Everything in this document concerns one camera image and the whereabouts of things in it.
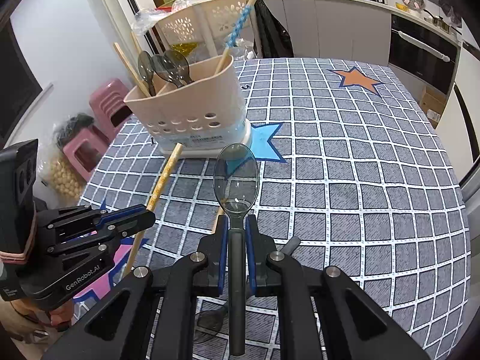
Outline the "person left hand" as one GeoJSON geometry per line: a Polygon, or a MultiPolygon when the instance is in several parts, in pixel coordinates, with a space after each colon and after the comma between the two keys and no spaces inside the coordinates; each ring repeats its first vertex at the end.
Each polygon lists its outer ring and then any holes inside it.
{"type": "MultiPolygon", "coordinates": [[[[32,318],[35,322],[45,324],[45,322],[41,322],[41,320],[39,320],[38,318],[41,310],[38,309],[33,303],[31,303],[30,300],[17,299],[11,301],[10,304],[14,308],[14,310],[19,312],[21,315],[32,318]]],[[[59,308],[49,311],[48,314],[50,326],[54,328],[70,326],[74,314],[73,301],[69,300],[65,302],[59,308]]]]}

